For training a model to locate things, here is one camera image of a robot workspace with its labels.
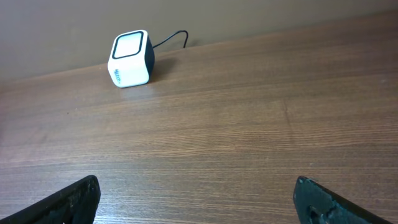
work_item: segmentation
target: power cord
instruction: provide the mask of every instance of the power cord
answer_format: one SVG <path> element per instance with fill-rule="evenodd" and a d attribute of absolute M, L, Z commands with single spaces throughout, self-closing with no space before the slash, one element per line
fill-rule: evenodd
<path fill-rule="evenodd" d="M 179 34 L 179 33 L 181 33 L 181 32 L 184 32 L 184 33 L 187 34 L 187 37 L 185 38 L 185 42 L 184 42 L 184 48 L 185 48 L 185 46 L 187 45 L 187 40 L 188 40 L 188 32 L 187 32 L 186 30 L 177 31 L 176 33 L 174 33 L 174 34 L 171 35 L 170 37 L 168 37 L 168 38 L 166 38 L 165 40 L 163 40 L 161 43 L 159 43 L 159 44 L 153 46 L 153 48 L 158 47 L 159 45 L 164 44 L 164 42 L 170 40 L 172 37 L 174 37 L 175 35 L 177 35 L 177 34 Z"/>

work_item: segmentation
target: beige wall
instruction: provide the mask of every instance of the beige wall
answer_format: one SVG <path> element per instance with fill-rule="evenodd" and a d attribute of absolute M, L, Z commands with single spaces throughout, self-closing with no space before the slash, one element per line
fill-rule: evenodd
<path fill-rule="evenodd" d="M 17 0 L 0 3 L 0 81 L 108 61 L 114 38 L 179 29 L 188 46 L 397 8 L 396 0 Z M 183 35 L 156 49 L 178 49 Z"/>

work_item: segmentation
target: brand logo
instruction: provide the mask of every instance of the brand logo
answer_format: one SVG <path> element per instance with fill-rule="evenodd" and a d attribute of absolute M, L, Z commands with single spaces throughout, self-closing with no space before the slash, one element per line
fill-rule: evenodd
<path fill-rule="evenodd" d="M 114 76 L 116 77 L 116 80 L 120 84 L 121 79 L 120 79 L 119 69 L 115 69 L 115 71 L 113 73 L 114 73 Z"/>

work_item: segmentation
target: wooden table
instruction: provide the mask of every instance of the wooden table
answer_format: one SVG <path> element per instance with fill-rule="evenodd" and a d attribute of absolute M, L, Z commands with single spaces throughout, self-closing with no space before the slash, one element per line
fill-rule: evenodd
<path fill-rule="evenodd" d="M 0 218 L 94 174 L 96 223 L 298 223 L 299 175 L 398 223 L 398 12 L 2 84 Z"/>

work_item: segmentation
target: wooden desk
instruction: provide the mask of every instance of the wooden desk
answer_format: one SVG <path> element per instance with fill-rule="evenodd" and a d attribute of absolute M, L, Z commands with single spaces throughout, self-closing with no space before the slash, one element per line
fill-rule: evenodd
<path fill-rule="evenodd" d="M 106 64 L 0 94 L 0 217 L 94 174 L 96 223 L 298 223 L 306 175 L 398 223 L 398 12 Z"/>

